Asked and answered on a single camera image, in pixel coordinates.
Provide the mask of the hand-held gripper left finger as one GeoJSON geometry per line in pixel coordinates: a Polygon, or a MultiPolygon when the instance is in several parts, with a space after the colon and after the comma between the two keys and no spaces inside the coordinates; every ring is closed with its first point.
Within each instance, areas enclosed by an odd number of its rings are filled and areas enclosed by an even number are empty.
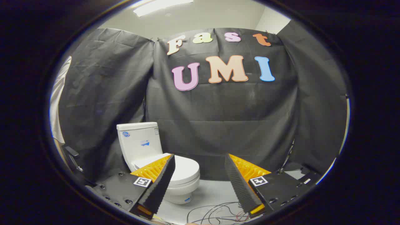
{"type": "Polygon", "coordinates": [[[176,167],[167,155],[138,170],[119,172],[93,187],[93,193],[115,208],[151,220],[158,212],[176,167]]]}

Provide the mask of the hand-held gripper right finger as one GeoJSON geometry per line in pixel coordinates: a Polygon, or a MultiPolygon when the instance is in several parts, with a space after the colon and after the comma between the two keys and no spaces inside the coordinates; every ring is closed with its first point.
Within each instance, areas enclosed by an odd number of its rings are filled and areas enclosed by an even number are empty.
{"type": "Polygon", "coordinates": [[[244,213],[250,218],[289,206],[309,186],[285,172],[270,172],[240,157],[226,154],[225,171],[244,213]]]}

